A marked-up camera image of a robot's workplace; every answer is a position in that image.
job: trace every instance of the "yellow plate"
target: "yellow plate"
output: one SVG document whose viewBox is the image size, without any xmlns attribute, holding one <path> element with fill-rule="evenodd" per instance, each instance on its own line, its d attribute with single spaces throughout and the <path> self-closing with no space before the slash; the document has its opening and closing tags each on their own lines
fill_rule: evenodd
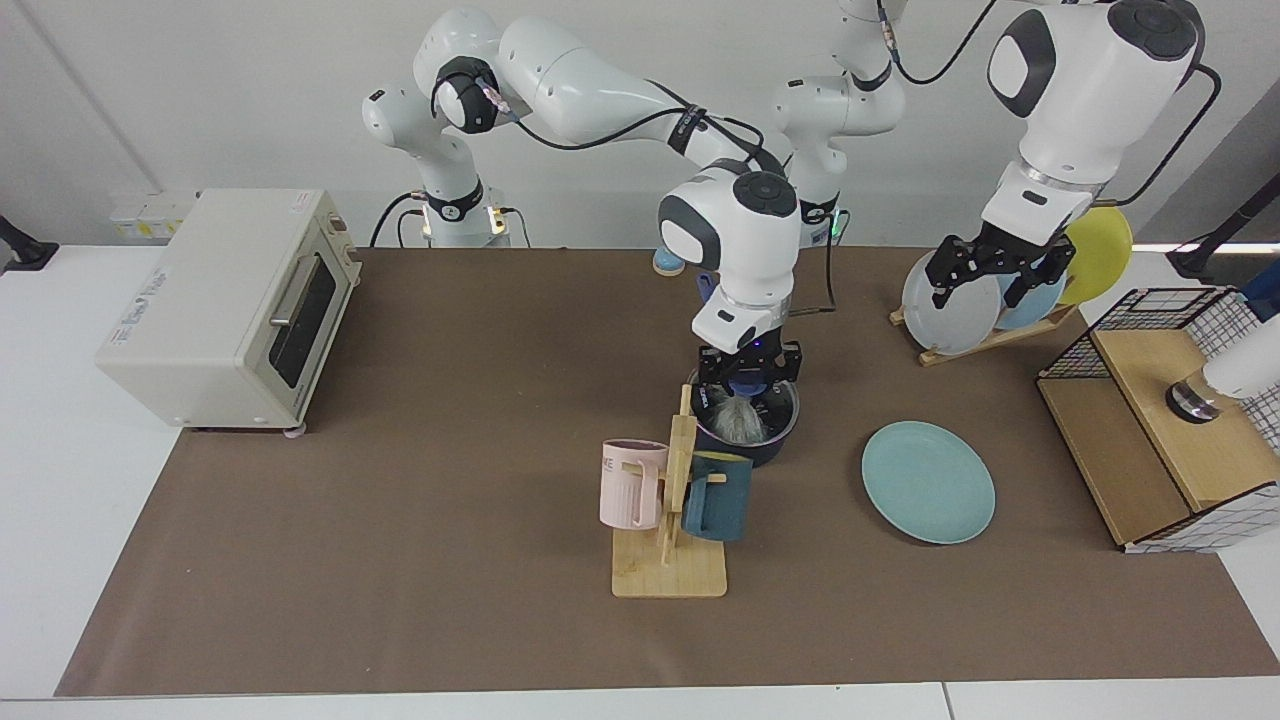
<svg viewBox="0 0 1280 720">
<path fill-rule="evenodd" d="M 1062 305 L 1088 302 L 1116 284 L 1133 255 L 1133 231 L 1119 208 L 1093 208 L 1066 228 L 1075 258 L 1066 268 Z"/>
</svg>

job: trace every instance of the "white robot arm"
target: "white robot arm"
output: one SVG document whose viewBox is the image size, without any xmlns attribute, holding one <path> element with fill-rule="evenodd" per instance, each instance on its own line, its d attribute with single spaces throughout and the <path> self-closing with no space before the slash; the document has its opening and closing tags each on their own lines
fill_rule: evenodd
<svg viewBox="0 0 1280 720">
<path fill-rule="evenodd" d="M 736 120 L 611 65 L 545 18 L 520 18 L 499 33 L 479 9 L 451 10 L 428 32 L 413 76 L 426 106 L 463 133 L 517 124 L 575 150 L 653 140 L 695 163 L 701 170 L 663 199 L 658 218 L 673 254 L 721 275 L 692 329 L 730 355 L 780 347 L 801 223 L 763 136 L 744 140 L 726 127 Z M 524 124 L 529 114 L 576 145 L 541 138 Z M 764 336 L 769 342 L 755 342 Z"/>
<path fill-rule="evenodd" d="M 906 0 L 887 0 L 888 19 L 901 18 L 905 5 Z M 831 56 L 845 73 L 794 79 L 773 99 L 774 124 L 791 141 L 787 178 L 800 196 L 810 245 L 827 240 L 849 167 L 832 141 L 888 132 L 906 108 L 876 0 L 840 0 L 840 10 Z"/>
<path fill-rule="evenodd" d="M 476 174 L 471 149 L 443 135 L 449 123 L 431 111 L 416 86 L 388 83 L 364 101 L 365 128 L 413 158 L 426 201 L 422 217 L 439 247 L 483 247 L 500 237 L 490 191 Z"/>
<path fill-rule="evenodd" d="M 1010 306 L 1027 290 L 1057 282 L 1074 252 L 1066 225 L 1151 129 L 1198 64 L 1203 38 L 1187 0 L 1051 5 L 1019 15 L 996 44 L 988 82 L 1027 120 L 1027 135 L 977 238 L 948 236 L 929 263 L 934 305 L 987 274 L 1020 275 Z"/>
<path fill-rule="evenodd" d="M 1192 377 L 1172 384 L 1169 407 L 1189 423 L 1208 423 L 1233 402 L 1280 383 L 1280 315 L 1244 336 Z"/>
</svg>

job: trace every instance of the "pink mug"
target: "pink mug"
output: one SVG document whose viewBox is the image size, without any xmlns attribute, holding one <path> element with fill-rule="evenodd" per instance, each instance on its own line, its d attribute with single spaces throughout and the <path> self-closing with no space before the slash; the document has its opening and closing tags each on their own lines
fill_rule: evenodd
<svg viewBox="0 0 1280 720">
<path fill-rule="evenodd" d="M 600 521 L 622 530 L 658 527 L 667 446 L 646 439 L 611 439 L 600 466 Z"/>
</svg>

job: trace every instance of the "blue plate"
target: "blue plate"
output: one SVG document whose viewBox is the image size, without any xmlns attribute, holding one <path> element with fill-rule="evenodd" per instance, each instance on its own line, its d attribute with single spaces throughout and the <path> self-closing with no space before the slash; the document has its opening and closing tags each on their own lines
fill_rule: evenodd
<svg viewBox="0 0 1280 720">
<path fill-rule="evenodd" d="M 886 520 L 925 542 L 973 539 L 996 514 L 996 487 L 982 459 L 928 423 L 893 423 L 872 436 L 863 483 Z"/>
<path fill-rule="evenodd" d="M 1000 281 L 1000 302 L 1004 306 L 1005 293 L 1009 292 L 1009 286 L 1014 284 L 1014 281 L 1018 279 L 1018 274 L 998 275 L 997 279 Z M 1023 296 L 1023 301 L 1018 304 L 1018 307 L 1005 307 L 1000 314 L 1000 319 L 996 320 L 996 329 L 1016 331 L 1043 320 L 1057 306 L 1057 301 L 1062 299 L 1064 290 L 1066 290 L 1065 274 L 1053 284 L 1042 284 L 1036 290 L 1028 291 Z"/>
</svg>

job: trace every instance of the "toaster oven door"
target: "toaster oven door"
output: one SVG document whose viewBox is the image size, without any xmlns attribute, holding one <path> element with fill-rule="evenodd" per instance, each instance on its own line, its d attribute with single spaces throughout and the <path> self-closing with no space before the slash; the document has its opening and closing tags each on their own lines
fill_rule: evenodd
<svg viewBox="0 0 1280 720">
<path fill-rule="evenodd" d="M 268 388 L 298 420 L 349 293 L 351 283 L 337 255 L 312 222 L 270 314 L 269 345 L 257 368 Z"/>
</svg>

